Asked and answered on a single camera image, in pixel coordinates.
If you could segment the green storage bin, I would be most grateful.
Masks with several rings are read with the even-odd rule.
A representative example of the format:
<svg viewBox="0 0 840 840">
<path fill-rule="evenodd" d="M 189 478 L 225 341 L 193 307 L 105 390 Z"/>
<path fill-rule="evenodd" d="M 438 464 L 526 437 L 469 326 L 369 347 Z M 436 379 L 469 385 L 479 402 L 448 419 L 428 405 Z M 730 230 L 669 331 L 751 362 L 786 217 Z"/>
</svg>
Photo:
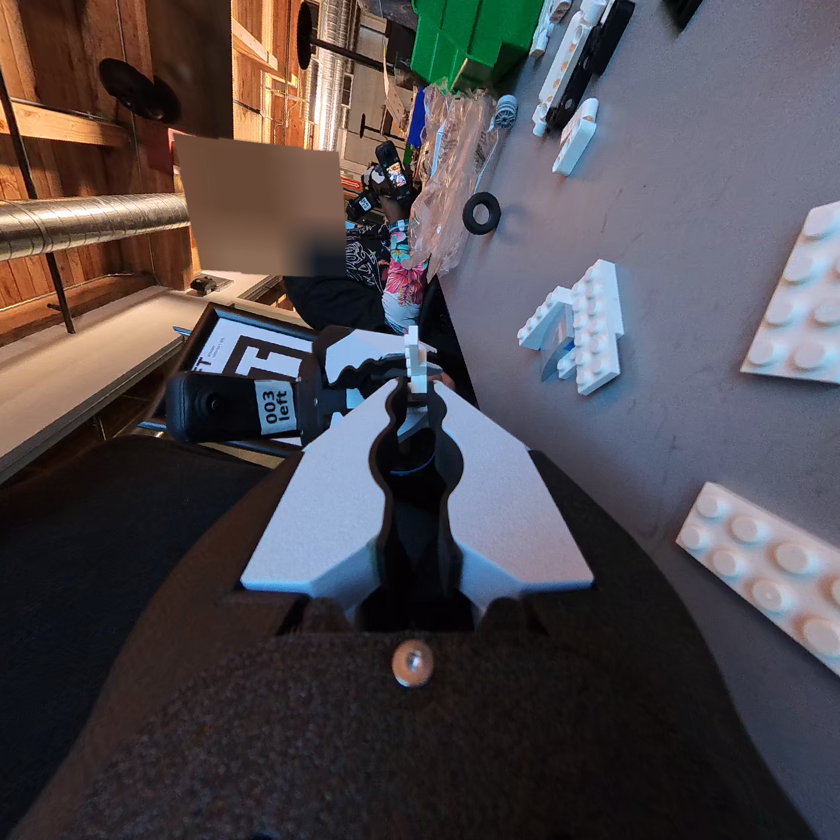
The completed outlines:
<svg viewBox="0 0 840 840">
<path fill-rule="evenodd" d="M 450 91 L 488 88 L 524 61 L 542 1 L 413 1 L 411 58 L 425 82 Z"/>
</svg>

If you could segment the black lego beam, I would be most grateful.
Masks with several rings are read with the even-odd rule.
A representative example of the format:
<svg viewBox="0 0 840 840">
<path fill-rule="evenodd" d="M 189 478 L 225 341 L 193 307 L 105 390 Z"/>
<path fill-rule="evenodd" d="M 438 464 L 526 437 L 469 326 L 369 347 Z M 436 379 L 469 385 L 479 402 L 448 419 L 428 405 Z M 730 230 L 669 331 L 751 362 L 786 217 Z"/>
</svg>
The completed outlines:
<svg viewBox="0 0 840 840">
<path fill-rule="evenodd" d="M 609 2 L 597 24 L 587 34 L 580 54 L 572 62 L 562 96 L 548 111 L 549 130 L 565 128 L 581 105 L 593 76 L 600 76 L 608 67 L 613 54 L 634 14 L 636 4 L 631 1 Z"/>
</svg>

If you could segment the thin white lego plate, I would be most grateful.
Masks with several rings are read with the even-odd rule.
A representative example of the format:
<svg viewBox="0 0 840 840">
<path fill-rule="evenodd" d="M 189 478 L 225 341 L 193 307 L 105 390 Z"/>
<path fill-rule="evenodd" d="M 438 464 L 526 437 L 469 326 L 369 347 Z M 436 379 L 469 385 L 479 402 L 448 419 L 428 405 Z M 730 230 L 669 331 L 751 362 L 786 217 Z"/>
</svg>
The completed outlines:
<svg viewBox="0 0 840 840">
<path fill-rule="evenodd" d="M 410 392 L 417 396 L 427 394 L 427 348 L 419 339 L 416 324 L 404 334 L 404 355 Z"/>
</svg>

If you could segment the white medium lego beam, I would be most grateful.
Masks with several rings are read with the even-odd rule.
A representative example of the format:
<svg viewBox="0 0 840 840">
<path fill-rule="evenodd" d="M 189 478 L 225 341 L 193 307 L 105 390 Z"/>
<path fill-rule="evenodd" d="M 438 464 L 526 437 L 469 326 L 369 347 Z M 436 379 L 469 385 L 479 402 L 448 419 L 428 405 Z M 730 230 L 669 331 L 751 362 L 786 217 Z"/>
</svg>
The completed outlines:
<svg viewBox="0 0 840 840">
<path fill-rule="evenodd" d="M 560 105 L 585 41 L 601 20 L 607 1 L 582 1 L 573 15 L 539 91 L 538 104 L 532 115 L 533 134 L 542 137 L 548 128 L 549 112 Z"/>
</svg>

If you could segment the white curved panel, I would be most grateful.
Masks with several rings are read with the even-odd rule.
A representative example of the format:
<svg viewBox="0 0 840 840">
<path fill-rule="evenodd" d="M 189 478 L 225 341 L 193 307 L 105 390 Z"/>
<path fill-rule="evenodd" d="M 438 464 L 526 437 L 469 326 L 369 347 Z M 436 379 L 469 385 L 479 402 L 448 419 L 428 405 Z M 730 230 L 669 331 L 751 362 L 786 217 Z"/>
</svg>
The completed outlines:
<svg viewBox="0 0 840 840">
<path fill-rule="evenodd" d="M 399 88 L 396 85 L 396 77 L 389 71 L 386 61 L 383 61 L 383 78 L 385 91 L 385 108 L 392 117 L 393 131 L 404 133 L 407 131 L 408 123 L 412 115 L 412 109 L 406 105 Z"/>
</svg>

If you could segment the black lego tyre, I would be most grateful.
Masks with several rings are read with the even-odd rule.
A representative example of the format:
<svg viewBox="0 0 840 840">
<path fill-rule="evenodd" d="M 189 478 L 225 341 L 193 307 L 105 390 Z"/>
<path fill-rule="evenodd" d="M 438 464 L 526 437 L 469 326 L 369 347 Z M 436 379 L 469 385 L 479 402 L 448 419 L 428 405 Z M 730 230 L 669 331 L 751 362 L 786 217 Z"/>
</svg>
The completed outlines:
<svg viewBox="0 0 840 840">
<path fill-rule="evenodd" d="M 465 203 L 463 225 L 468 233 L 485 236 L 494 232 L 501 220 L 501 205 L 489 192 L 476 192 Z"/>
</svg>

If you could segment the grey side table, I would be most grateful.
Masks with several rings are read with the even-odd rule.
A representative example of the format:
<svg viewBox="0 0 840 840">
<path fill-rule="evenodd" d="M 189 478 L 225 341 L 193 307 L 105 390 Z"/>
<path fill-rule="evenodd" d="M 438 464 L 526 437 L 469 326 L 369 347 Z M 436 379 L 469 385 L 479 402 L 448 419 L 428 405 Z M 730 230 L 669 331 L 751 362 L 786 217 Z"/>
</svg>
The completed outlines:
<svg viewBox="0 0 840 840">
<path fill-rule="evenodd" d="M 220 272 L 228 284 L 197 297 L 148 287 L 1 351 L 1 480 L 6 481 L 100 408 L 177 354 L 209 302 L 254 300 L 270 278 Z"/>
</svg>

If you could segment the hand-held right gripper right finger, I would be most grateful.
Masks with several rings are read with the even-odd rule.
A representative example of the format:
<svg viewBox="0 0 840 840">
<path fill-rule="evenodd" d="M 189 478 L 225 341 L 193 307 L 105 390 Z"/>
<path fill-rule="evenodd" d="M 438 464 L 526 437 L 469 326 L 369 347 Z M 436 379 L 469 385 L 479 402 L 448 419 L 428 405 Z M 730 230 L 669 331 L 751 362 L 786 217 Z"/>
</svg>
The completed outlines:
<svg viewBox="0 0 840 840">
<path fill-rule="evenodd" d="M 501 598 L 591 588 L 593 572 L 528 447 L 440 383 L 427 395 L 427 414 L 444 482 L 444 591 L 485 611 Z"/>
</svg>

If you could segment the clear plastic bag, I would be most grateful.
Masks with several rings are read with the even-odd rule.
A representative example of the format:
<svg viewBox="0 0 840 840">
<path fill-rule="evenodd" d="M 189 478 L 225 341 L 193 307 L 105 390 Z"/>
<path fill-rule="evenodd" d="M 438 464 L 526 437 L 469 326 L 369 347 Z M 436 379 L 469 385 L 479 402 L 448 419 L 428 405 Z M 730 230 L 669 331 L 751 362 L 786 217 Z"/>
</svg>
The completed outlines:
<svg viewBox="0 0 840 840">
<path fill-rule="evenodd" d="M 430 278 L 457 267 L 468 233 L 462 213 L 484 179 L 500 139 L 492 127 L 497 100 L 485 91 L 425 88 L 425 125 L 418 158 L 421 191 L 409 217 L 414 265 L 427 262 Z"/>
</svg>

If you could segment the long white lego plate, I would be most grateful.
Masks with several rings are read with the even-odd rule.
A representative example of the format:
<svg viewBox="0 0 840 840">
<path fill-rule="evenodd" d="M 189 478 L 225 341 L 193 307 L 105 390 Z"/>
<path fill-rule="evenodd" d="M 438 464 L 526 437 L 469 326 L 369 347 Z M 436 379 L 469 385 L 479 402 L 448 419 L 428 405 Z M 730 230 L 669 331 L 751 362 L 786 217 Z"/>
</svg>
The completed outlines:
<svg viewBox="0 0 840 840">
<path fill-rule="evenodd" d="M 839 202 L 807 214 L 740 370 L 839 384 Z"/>
</svg>

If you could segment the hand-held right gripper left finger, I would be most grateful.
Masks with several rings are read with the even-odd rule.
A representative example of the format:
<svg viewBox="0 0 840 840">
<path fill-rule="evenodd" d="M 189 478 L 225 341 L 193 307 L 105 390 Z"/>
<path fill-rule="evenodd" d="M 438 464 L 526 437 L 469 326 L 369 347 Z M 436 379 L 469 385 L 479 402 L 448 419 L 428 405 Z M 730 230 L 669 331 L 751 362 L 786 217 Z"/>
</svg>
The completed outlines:
<svg viewBox="0 0 840 840">
<path fill-rule="evenodd" d="M 388 400 L 405 392 L 405 378 L 387 381 L 305 447 L 241 574 L 246 590 L 325 597 L 353 613 L 379 586 L 385 490 L 371 453 L 396 428 Z"/>
</svg>

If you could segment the white blue lego assembly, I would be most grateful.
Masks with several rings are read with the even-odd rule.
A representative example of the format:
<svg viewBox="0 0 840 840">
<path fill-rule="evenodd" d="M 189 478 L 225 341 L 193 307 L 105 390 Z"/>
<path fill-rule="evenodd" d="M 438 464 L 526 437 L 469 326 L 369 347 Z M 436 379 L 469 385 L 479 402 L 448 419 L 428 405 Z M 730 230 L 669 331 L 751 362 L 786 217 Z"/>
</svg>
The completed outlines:
<svg viewBox="0 0 840 840">
<path fill-rule="evenodd" d="M 552 289 L 517 339 L 540 354 L 544 382 L 574 379 L 577 392 L 589 396 L 621 374 L 623 335 L 616 266 L 598 259 L 572 287 Z"/>
</svg>

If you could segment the short white lego plate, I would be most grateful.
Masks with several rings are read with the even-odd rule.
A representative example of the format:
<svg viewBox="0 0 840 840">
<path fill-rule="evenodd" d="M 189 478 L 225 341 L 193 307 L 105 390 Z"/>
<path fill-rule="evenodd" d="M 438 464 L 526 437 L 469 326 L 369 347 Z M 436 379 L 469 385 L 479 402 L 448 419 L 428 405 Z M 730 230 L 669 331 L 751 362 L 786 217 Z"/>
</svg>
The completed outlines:
<svg viewBox="0 0 840 840">
<path fill-rule="evenodd" d="M 838 548 L 712 482 L 676 543 L 838 676 Z"/>
</svg>

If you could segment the cluster of white lego pieces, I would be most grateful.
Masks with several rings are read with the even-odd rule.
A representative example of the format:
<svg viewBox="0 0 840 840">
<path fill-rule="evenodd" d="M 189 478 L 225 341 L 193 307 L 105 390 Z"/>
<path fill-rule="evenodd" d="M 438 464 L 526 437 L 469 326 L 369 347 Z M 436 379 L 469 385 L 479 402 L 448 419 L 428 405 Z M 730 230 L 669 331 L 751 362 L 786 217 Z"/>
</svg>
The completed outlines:
<svg viewBox="0 0 840 840">
<path fill-rule="evenodd" d="M 530 57 L 539 58 L 544 54 L 556 25 L 567 15 L 572 3 L 561 0 L 542 3 L 539 21 L 532 36 Z"/>
</svg>

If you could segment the white short lego beam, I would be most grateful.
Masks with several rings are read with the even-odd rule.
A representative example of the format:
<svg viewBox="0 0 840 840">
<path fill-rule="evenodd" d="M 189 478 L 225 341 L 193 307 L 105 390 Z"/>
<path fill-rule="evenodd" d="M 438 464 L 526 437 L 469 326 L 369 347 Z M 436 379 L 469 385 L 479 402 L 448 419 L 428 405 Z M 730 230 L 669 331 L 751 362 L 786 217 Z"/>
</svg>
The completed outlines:
<svg viewBox="0 0 840 840">
<path fill-rule="evenodd" d="M 585 99 L 577 108 L 572 120 L 562 130 L 560 151 L 553 163 L 553 173 L 563 176 L 572 174 L 595 135 L 598 109 L 597 98 Z"/>
</svg>

